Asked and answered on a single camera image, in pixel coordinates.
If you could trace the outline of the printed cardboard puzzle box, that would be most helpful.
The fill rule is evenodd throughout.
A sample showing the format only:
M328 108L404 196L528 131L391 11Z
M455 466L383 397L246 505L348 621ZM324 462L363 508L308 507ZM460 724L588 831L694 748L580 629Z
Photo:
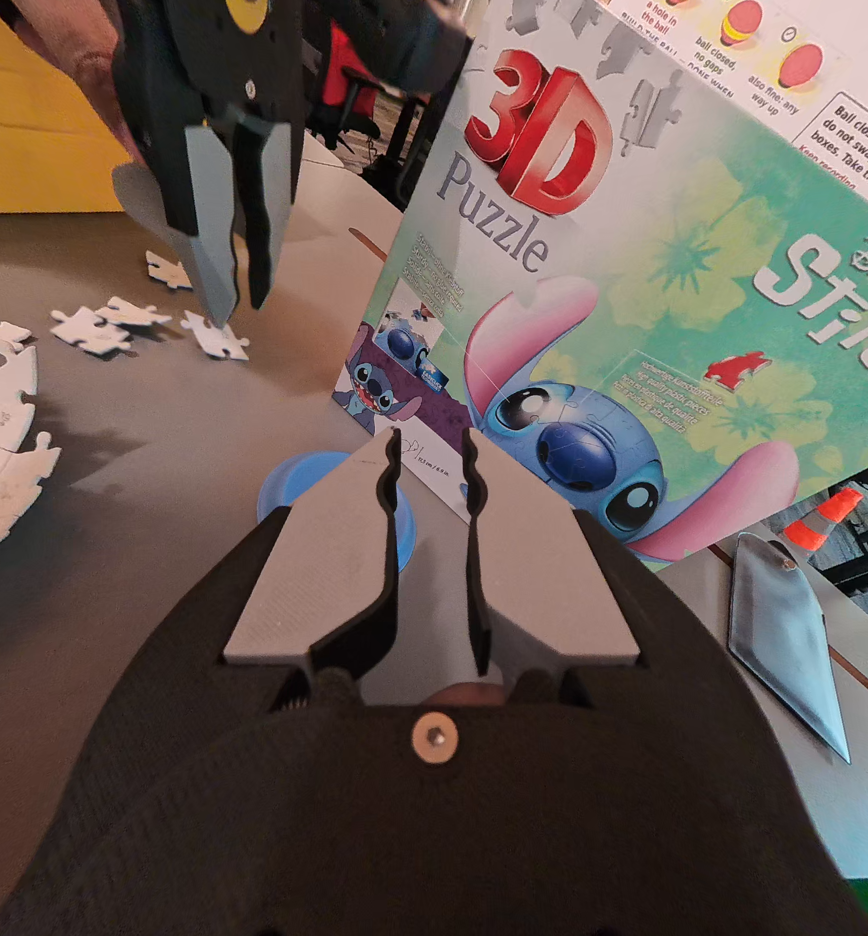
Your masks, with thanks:
M867 469L849 6L491 2L334 403L463 520L478 429L650 566Z

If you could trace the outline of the blue round plastic stand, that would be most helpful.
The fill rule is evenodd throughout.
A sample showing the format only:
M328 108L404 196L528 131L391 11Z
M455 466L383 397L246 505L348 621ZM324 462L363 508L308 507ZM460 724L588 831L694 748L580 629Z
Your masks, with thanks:
M256 521L261 523L279 507L290 507L326 474L345 462L345 451L314 450L287 458L267 475L256 503ZM396 486L397 505L394 515L396 555L399 573L404 573L414 554L418 527L402 486Z

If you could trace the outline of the red backed office chair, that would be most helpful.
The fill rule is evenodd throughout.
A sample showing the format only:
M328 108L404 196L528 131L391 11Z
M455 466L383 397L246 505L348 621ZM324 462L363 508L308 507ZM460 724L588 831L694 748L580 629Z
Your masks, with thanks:
M333 19L313 26L306 52L316 55L316 71L309 91L307 130L322 137L334 151L339 143L351 150L345 135L354 131L370 143L381 139L374 110L381 84L356 54L349 37Z

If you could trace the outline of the orange traffic cone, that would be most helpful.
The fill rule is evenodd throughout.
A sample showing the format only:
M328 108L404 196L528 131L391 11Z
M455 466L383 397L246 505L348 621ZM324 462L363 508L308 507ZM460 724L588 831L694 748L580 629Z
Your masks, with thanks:
M782 535L803 553L816 553L827 543L834 528L843 523L862 500L862 491L843 487L802 518L792 521Z

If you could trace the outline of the person's left hand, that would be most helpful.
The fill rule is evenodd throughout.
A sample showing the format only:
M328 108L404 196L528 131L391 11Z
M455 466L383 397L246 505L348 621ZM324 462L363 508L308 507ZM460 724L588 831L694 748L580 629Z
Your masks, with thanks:
M16 1L14 30L34 53L79 88L136 162L143 158L121 112L112 64L121 20L115 1Z

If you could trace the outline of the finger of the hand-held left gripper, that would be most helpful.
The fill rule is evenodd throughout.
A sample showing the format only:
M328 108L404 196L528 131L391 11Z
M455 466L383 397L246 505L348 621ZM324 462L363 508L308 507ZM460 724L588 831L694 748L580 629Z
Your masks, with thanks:
M197 233L187 237L184 268L216 328L223 328L238 303L232 244L235 195L231 157L208 125L185 129Z
M259 310L274 287L292 206L290 123L240 112L232 130L231 155L245 222L250 302Z

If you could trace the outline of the white flat base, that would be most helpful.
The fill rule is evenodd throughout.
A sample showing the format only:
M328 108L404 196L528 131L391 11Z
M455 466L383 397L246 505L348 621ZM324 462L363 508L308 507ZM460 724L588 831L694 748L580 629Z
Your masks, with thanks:
M851 764L823 610L788 549L752 532L736 538L728 648L806 727Z

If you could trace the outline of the white instruction card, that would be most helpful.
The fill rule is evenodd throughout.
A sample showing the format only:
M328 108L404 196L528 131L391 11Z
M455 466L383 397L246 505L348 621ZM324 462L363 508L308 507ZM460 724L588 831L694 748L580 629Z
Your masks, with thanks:
M604 6L868 201L868 1Z

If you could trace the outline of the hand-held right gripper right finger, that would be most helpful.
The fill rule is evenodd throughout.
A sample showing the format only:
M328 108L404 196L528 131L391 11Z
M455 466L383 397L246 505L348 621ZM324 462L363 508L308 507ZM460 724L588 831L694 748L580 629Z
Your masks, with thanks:
M629 666L640 650L568 501L465 429L468 635L479 676Z

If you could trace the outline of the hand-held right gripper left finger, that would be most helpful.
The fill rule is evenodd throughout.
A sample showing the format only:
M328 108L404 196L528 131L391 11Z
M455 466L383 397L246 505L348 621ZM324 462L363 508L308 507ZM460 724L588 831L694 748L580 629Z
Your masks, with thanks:
M401 433L388 428L287 510L223 649L232 664L363 677L393 648Z

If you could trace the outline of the yellow plastic bin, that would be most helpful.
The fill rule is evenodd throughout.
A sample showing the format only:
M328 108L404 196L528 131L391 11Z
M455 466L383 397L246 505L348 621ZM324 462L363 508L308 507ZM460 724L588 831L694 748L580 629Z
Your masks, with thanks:
M0 215L119 213L128 155L69 78L0 18Z

